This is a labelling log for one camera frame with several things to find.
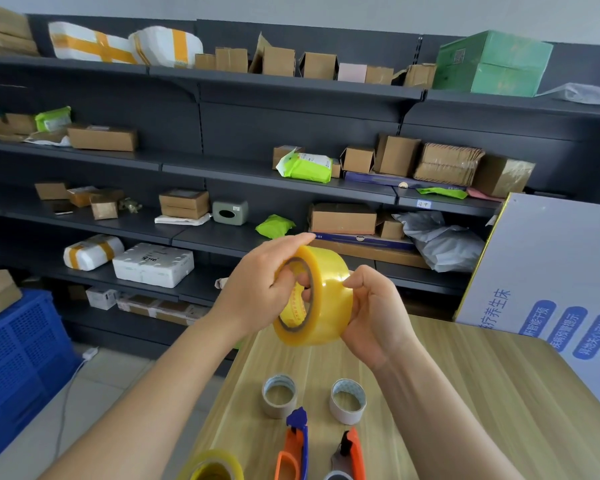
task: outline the blue plastic crate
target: blue plastic crate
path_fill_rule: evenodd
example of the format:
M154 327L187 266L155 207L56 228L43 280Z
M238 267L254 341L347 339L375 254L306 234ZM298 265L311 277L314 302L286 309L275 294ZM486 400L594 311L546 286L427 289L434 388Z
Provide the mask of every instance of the blue plastic crate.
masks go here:
M0 313L0 453L79 364L51 293L23 289L22 298Z

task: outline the forearm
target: forearm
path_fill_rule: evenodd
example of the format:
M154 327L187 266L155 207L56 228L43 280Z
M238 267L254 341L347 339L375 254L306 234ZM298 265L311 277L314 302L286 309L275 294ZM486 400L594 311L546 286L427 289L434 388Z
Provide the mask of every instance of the forearm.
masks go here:
M417 339L376 379L421 480L522 479Z
M213 313L188 327L41 480L159 479L202 389L240 338Z

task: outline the white wall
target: white wall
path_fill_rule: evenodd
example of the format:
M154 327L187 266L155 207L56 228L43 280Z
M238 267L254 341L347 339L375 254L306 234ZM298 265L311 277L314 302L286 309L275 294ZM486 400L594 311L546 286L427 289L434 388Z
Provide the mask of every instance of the white wall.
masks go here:
M0 0L25 13L286 23L600 44L600 0Z

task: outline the white duct tape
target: white duct tape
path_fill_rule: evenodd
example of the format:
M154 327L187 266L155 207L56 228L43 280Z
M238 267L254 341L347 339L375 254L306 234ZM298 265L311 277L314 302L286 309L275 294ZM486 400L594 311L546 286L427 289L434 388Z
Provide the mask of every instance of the white duct tape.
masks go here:
M339 392L348 392L355 397L360 404L360 409L357 411L346 411L342 409L335 400L335 396ZM329 409L333 417L343 424L355 424L360 422L362 413L367 407L367 395L362 386L351 379L339 379L331 388L331 397L329 398Z
M291 391L293 397L287 404L273 404L267 399L267 392L276 386L286 387ZM291 412L296 409L297 393L296 384L289 376L278 374L270 379L267 379L262 385L262 409L265 414L274 419L286 418Z
M339 470L334 470L325 476L324 480L353 480L351 475L348 473L341 472Z

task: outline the left hand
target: left hand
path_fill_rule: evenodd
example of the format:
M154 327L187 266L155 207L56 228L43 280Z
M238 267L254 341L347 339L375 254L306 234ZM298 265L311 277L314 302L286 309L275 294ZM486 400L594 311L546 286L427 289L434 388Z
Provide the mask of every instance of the left hand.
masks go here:
M286 306L296 277L284 267L297 249L314 240L315 234L304 232L286 235L259 245L241 259L210 314L215 320L230 323L240 333L239 339L273 323Z

